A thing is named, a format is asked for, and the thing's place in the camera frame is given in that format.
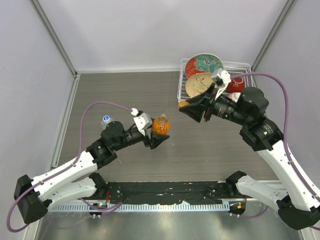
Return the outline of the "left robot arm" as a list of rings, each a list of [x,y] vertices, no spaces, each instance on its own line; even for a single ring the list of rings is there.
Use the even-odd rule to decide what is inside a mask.
[[[25,224],[44,217],[48,210],[81,198],[102,199],[107,192],[105,180],[97,170],[117,158],[116,152],[137,143],[150,149],[157,148],[169,138],[169,123],[161,124],[156,118],[145,123],[136,117],[134,124],[125,129],[119,121],[109,122],[100,138],[67,163],[42,175],[21,176],[13,198]]]

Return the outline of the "orange juice bottle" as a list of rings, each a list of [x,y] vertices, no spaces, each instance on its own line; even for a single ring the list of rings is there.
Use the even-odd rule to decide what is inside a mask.
[[[152,122],[151,131],[157,135],[166,135],[170,129],[169,117],[162,113]]]

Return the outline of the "clear plastic water bottle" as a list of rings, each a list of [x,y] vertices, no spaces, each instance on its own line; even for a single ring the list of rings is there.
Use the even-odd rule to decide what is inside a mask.
[[[104,115],[102,117],[102,120],[101,120],[101,127],[103,130],[106,129],[107,125],[111,122],[113,122],[115,119],[113,117],[110,117],[109,115]]]

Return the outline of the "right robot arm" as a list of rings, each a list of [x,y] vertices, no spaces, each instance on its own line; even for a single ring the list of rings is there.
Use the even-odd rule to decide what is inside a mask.
[[[269,101],[255,87],[247,87],[237,101],[211,85],[204,93],[181,101],[178,109],[196,122],[216,116],[241,126],[243,141],[271,167],[284,186],[276,189],[237,171],[226,179],[226,193],[252,197],[275,210],[284,223],[294,230],[315,228],[320,222],[320,190],[299,167],[285,144],[280,128],[265,115]]]

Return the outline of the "orange bottle cap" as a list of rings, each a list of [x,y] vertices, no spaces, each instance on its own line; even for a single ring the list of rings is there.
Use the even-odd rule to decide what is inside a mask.
[[[188,106],[190,103],[189,102],[187,102],[187,101],[185,101],[185,100],[183,100],[183,101],[180,101],[179,103],[178,103],[178,108],[180,109],[180,108],[183,108],[183,107],[185,107],[185,106]]]

